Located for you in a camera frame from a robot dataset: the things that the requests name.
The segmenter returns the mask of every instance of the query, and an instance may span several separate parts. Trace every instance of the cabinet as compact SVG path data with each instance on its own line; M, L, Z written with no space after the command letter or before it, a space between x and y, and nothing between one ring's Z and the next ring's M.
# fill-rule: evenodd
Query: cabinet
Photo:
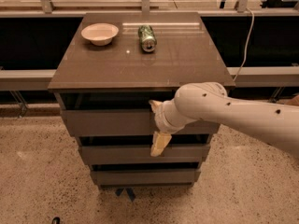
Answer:
M94 23L120 29L111 44L96 47L81 36ZM137 30L150 24L158 44L140 48ZM219 124L197 121L173 135L160 157L150 156L157 130L149 100L170 100L183 84L234 86L197 13L86 14L50 85L64 124L99 187L192 185Z

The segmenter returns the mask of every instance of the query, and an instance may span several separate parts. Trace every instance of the beige speckled floor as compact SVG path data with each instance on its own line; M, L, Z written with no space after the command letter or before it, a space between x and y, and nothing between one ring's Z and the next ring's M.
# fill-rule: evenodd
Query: beige speckled floor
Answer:
M98 190L59 112L0 106L0 223L299 223L299 160L221 126L193 188Z

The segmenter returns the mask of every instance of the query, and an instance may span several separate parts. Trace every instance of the cabinet top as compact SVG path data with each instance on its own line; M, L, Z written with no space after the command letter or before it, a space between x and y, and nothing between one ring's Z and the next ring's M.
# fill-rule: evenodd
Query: cabinet top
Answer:
M96 47L81 31L94 23L119 28L112 42ZM152 53L140 46L138 28L149 24L157 39ZM75 33L49 90L178 88L215 81L235 84L205 25L195 12L103 12L86 14Z

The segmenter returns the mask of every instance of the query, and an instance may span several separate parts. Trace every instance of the can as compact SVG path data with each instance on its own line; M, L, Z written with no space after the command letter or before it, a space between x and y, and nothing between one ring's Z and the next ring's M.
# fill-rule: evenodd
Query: can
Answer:
M142 25L138 29L138 35L140 39L141 48L146 52L152 52L155 50L157 40L153 33L152 27L149 25Z

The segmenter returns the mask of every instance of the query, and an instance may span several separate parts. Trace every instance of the white robotic arm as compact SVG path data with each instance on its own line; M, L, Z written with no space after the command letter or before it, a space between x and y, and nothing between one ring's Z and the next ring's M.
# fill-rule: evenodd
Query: white robotic arm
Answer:
M171 101L149 103L159 129L152 156L163 152L171 133L205 120L224 124L299 158L299 106L233 99L214 82L184 85Z

